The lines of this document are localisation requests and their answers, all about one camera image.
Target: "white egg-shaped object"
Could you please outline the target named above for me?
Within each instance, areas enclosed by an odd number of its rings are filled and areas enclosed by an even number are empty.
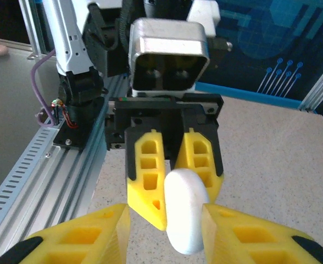
[[[207,190],[197,173],[174,169],[164,180],[166,233],[173,248],[185,255],[203,250],[202,206],[209,203]]]

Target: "aluminum rail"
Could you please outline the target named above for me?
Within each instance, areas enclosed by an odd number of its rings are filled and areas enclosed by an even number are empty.
[[[125,96],[127,78],[105,81],[109,97]],[[0,256],[28,235],[85,215],[105,158],[108,100],[86,148],[53,146],[58,127],[41,128],[0,186]]]

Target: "speckled countertop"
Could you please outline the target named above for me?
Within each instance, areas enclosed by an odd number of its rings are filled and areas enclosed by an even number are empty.
[[[323,117],[224,98],[219,141],[225,181],[217,204],[299,229],[323,246]],[[89,211],[126,203],[125,152],[107,153]],[[131,210],[127,263],[206,263],[184,256]]]

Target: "purple cable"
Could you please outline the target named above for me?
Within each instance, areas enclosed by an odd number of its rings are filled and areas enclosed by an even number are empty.
[[[43,106],[43,109],[46,111],[48,117],[50,118],[51,122],[49,124],[44,124],[43,122],[41,122],[41,115],[43,114],[42,112],[38,113],[37,115],[37,122],[40,126],[42,127],[53,127],[55,125],[55,119],[54,116],[52,114],[51,109],[48,107],[48,105],[46,104],[45,100],[43,99],[38,86],[36,84],[36,71],[37,69],[47,60],[50,59],[50,57],[52,57],[55,54],[55,50],[52,50],[51,52],[49,52],[47,55],[45,55],[42,59],[40,59],[38,62],[36,62],[36,64],[34,65],[34,67],[31,70],[31,83],[32,83],[32,88],[35,92],[35,95],[37,97],[37,99],[39,100],[39,102],[41,103],[41,105]]]

